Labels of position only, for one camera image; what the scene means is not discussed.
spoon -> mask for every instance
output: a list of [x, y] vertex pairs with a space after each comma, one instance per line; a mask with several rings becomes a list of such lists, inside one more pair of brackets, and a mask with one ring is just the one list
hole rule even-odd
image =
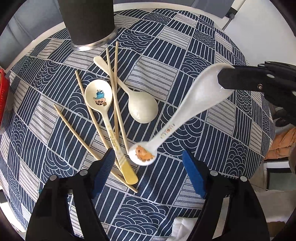
[[[94, 63], [110, 76], [108, 65], [101, 56], [94, 57]], [[130, 90], [118, 77], [117, 83], [128, 94], [128, 110], [132, 118], [144, 124], [151, 122], [157, 116], [158, 105], [152, 95]]]
[[105, 80], [93, 80], [87, 85], [84, 92], [84, 97], [86, 104], [93, 110], [100, 112], [102, 115], [125, 181], [130, 185], [137, 183], [138, 177], [134, 173], [125, 155], [123, 154], [109, 121], [108, 110], [113, 98], [110, 85]]
[[139, 142], [130, 147], [128, 155], [134, 163], [141, 166], [153, 163], [157, 157], [157, 148], [180, 126], [234, 92], [224, 89], [218, 83], [217, 75], [222, 69], [234, 69], [234, 67], [225, 63], [207, 67], [195, 79], [182, 103], [165, 126], [149, 142]]

cartoon character with blue hat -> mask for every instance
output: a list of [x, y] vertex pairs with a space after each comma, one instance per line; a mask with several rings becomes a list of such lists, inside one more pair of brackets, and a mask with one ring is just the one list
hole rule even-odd
[[97, 105], [107, 105], [106, 99], [104, 98], [105, 94], [102, 90], [97, 90], [96, 98], [94, 97], [94, 100]]

red basket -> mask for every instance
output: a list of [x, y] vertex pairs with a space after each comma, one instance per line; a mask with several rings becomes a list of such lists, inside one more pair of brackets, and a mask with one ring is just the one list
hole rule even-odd
[[5, 72], [0, 69], [1, 83], [0, 83], [0, 125], [3, 119], [3, 114], [5, 111], [5, 105], [7, 101], [7, 95], [9, 91], [9, 80], [5, 78]]

black cylinder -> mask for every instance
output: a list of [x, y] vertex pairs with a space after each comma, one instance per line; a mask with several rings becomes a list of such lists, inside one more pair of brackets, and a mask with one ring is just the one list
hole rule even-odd
[[116, 36], [112, 0], [58, 0], [58, 2], [74, 50], [94, 49]]

blue hat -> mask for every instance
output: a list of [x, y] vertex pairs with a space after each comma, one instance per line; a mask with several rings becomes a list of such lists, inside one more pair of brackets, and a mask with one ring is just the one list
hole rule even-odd
[[105, 94], [102, 90], [97, 90], [95, 99], [102, 99], [102, 98], [104, 98], [104, 96], [105, 96]]

